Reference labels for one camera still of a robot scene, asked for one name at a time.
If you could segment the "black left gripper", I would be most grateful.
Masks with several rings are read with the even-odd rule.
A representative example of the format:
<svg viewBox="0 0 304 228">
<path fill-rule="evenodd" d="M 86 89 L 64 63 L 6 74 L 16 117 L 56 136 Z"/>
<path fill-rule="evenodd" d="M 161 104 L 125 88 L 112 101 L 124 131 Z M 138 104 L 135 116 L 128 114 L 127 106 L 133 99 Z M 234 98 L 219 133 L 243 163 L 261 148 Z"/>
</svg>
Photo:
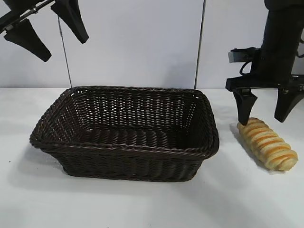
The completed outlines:
<svg viewBox="0 0 304 228">
<path fill-rule="evenodd" d="M 6 31 L 4 38 L 28 50 L 42 61 L 47 62 L 51 53 L 40 40 L 27 17 L 52 2 L 51 9 L 66 23 L 82 43 L 89 39 L 85 29 L 78 0 L 4 0 L 10 9 L 0 18 L 0 31 Z"/>
</svg>

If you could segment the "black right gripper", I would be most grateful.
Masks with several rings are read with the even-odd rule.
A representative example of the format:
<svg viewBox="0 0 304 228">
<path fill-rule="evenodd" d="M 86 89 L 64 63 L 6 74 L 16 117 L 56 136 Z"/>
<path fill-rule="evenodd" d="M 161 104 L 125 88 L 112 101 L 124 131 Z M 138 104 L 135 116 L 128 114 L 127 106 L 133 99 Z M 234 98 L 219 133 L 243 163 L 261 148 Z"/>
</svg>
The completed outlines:
<svg viewBox="0 0 304 228">
<path fill-rule="evenodd" d="M 267 59 L 261 49 L 255 47 L 233 49 L 228 53 L 230 63 L 243 62 L 240 76 L 228 78 L 225 88 L 236 100 L 238 121 L 247 125 L 252 107 L 257 97 L 251 89 L 292 88 L 304 86 L 304 75 L 293 75 L 292 63 L 276 57 Z M 298 91 L 278 89 L 275 119 L 283 123 L 298 104 Z"/>
</svg>

